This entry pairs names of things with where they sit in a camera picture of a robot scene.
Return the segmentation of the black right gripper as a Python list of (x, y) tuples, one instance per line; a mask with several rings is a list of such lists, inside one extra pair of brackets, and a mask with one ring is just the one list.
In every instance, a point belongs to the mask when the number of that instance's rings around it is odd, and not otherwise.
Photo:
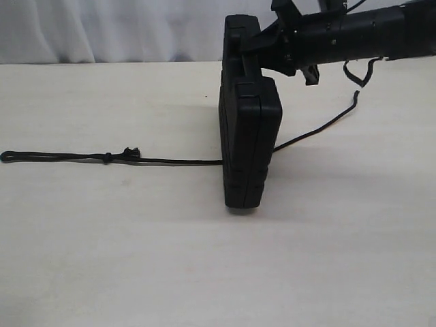
[(259, 55), (264, 68), (279, 72), (287, 77), (300, 70), (306, 85), (317, 85), (320, 72), (317, 65), (308, 65), (297, 59), (298, 30), (303, 23), (303, 15), (293, 1), (272, 1), (271, 10), (277, 20), (265, 30), (244, 39), (239, 48), (242, 55)]

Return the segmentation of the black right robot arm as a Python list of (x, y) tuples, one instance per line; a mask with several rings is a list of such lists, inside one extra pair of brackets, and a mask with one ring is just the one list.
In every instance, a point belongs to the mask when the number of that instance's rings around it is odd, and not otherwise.
[(435, 2), (408, 1), (351, 14), (346, 1), (320, 1), (302, 14), (293, 1), (273, 1), (277, 20), (241, 45), (264, 69), (317, 85), (318, 65), (370, 58), (389, 61), (435, 55)]

